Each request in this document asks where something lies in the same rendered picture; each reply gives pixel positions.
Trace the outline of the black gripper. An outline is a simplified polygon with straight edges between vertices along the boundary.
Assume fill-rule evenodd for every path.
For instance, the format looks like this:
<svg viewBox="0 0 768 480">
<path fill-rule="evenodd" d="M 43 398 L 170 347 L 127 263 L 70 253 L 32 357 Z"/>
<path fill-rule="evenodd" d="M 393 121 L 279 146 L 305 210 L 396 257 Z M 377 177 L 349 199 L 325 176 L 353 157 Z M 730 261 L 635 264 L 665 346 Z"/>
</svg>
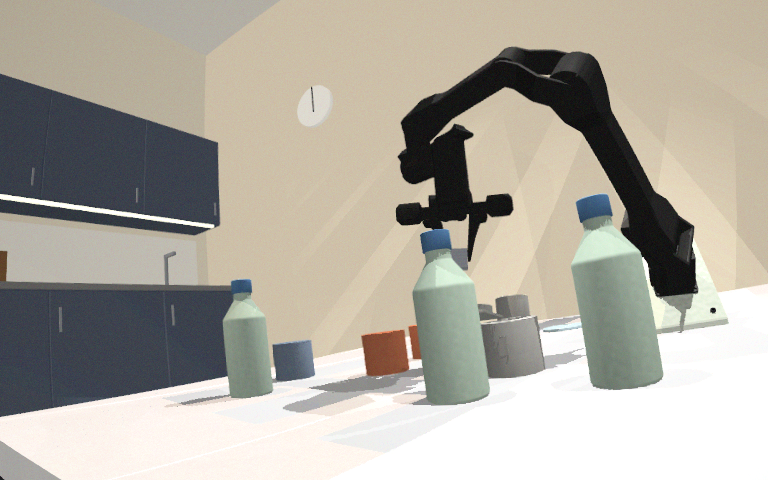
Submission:
<svg viewBox="0 0 768 480">
<path fill-rule="evenodd" d="M 441 217 L 469 214 L 467 255 L 471 262 L 480 224 L 486 222 L 487 214 L 491 217 L 510 216 L 514 210 L 513 198 L 508 193 L 488 195 L 485 202 L 472 203 L 466 165 L 444 165 L 435 168 L 433 173 L 437 206 L 422 207 L 420 202 L 399 204 L 396 221 L 403 226 L 423 221 L 425 228 L 437 230 L 444 229 Z"/>
</svg>

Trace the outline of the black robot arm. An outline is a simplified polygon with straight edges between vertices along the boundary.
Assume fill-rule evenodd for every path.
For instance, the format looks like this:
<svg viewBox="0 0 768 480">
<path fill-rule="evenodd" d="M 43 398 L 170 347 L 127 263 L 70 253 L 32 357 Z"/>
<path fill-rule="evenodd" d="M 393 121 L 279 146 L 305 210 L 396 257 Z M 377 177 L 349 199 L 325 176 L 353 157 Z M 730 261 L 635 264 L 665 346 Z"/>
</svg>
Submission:
<svg viewBox="0 0 768 480">
<path fill-rule="evenodd" d="M 430 142 L 453 118 L 503 87 L 549 106 L 587 140 L 624 204 L 621 233 L 648 264 L 656 297 L 697 293 L 694 225 L 653 190 L 612 113 L 601 67 L 589 53 L 508 47 L 447 92 L 422 99 L 401 121 L 407 148 L 398 155 L 403 178 L 417 184 L 434 178 L 437 167 L 466 165 L 464 140 L 474 134 L 463 125 L 453 124 Z"/>
</svg>

